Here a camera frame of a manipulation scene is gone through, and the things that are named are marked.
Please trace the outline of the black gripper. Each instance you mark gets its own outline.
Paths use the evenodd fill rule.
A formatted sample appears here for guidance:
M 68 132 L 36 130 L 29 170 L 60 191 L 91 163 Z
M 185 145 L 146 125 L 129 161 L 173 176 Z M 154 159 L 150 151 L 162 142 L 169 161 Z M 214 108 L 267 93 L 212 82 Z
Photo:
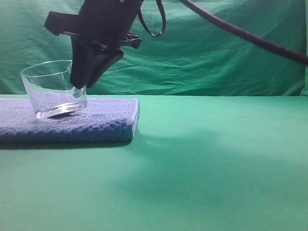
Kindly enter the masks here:
M 50 11 L 44 26 L 58 36 L 71 36 L 70 83 L 77 89 L 92 88 L 124 53 L 120 49 L 100 50 L 96 44 L 131 46 L 137 49 L 142 38 L 130 32 L 142 0 L 86 0 L 78 14 Z

